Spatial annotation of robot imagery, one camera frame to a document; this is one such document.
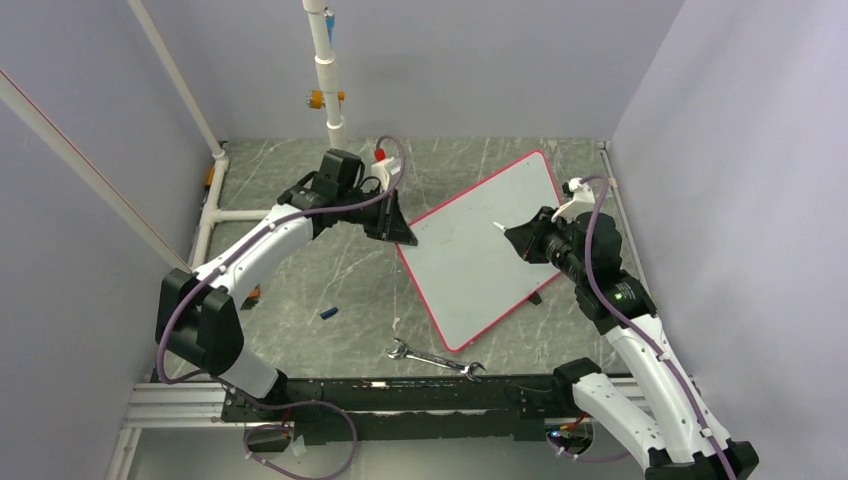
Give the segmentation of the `pink-framed whiteboard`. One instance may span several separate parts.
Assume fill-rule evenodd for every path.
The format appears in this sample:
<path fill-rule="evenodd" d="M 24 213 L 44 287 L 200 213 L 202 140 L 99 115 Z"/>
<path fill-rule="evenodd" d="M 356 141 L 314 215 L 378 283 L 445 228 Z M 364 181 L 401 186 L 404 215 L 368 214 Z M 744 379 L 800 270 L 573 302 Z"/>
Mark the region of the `pink-framed whiteboard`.
<path fill-rule="evenodd" d="M 411 223 L 399 257 L 445 348 L 459 352 L 559 274 L 519 258 L 503 232 L 562 197 L 545 154 L 532 150 Z"/>

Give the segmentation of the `blue marker cap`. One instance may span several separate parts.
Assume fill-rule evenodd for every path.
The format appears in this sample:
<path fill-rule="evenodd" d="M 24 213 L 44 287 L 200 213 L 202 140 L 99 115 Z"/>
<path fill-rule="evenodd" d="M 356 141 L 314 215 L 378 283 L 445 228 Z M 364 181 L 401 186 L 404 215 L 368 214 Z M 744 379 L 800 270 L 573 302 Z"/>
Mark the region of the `blue marker cap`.
<path fill-rule="evenodd" d="M 338 313 L 339 309 L 337 307 L 332 307 L 328 310 L 325 310 L 319 314 L 319 317 L 323 320 L 327 320 Z"/>

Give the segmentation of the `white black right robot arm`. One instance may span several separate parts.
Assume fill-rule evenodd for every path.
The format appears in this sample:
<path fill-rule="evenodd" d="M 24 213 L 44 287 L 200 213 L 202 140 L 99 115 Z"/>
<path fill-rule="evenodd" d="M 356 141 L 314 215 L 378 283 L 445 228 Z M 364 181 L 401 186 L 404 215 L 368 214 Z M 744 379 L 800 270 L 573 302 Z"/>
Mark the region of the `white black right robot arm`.
<path fill-rule="evenodd" d="M 599 365 L 581 358 L 553 372 L 557 411 L 581 411 L 599 422 L 646 479 L 750 477 L 756 450 L 733 439 L 688 378 L 651 297 L 622 267 L 623 238 L 611 216 L 563 220 L 543 207 L 504 236 L 521 260 L 551 265 L 573 282 L 580 311 L 625 362 L 648 404 L 636 406 Z"/>

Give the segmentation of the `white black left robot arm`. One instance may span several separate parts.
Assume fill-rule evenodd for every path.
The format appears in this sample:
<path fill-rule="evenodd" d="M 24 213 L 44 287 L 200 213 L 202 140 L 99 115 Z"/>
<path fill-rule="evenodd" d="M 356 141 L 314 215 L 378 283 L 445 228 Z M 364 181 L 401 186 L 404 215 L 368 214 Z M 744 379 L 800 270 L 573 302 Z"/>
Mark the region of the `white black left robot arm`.
<path fill-rule="evenodd" d="M 371 166 L 329 149 L 320 167 L 284 191 L 230 248 L 191 272 L 171 270 L 161 283 L 155 327 L 159 380 L 175 381 L 165 372 L 165 355 L 172 353 L 248 395 L 261 419 L 279 417 L 289 400 L 288 378 L 247 346 L 239 308 L 285 259 L 337 223 L 359 225 L 371 239 L 417 245 L 397 192 L 406 166 L 403 154 L 388 157 L 381 148 Z"/>

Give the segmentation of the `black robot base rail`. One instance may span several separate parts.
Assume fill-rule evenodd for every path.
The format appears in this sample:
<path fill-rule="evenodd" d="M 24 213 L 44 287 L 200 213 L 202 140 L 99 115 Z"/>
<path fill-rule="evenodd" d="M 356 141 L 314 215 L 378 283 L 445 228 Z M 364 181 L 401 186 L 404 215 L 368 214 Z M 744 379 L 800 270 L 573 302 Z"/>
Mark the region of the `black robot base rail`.
<path fill-rule="evenodd" d="M 288 406 L 259 407 L 225 395 L 221 419 L 283 423 L 307 445 L 348 440 L 506 437 L 542 441 L 547 432 L 585 419 L 564 401 L 549 374 L 462 377 L 292 379 Z"/>

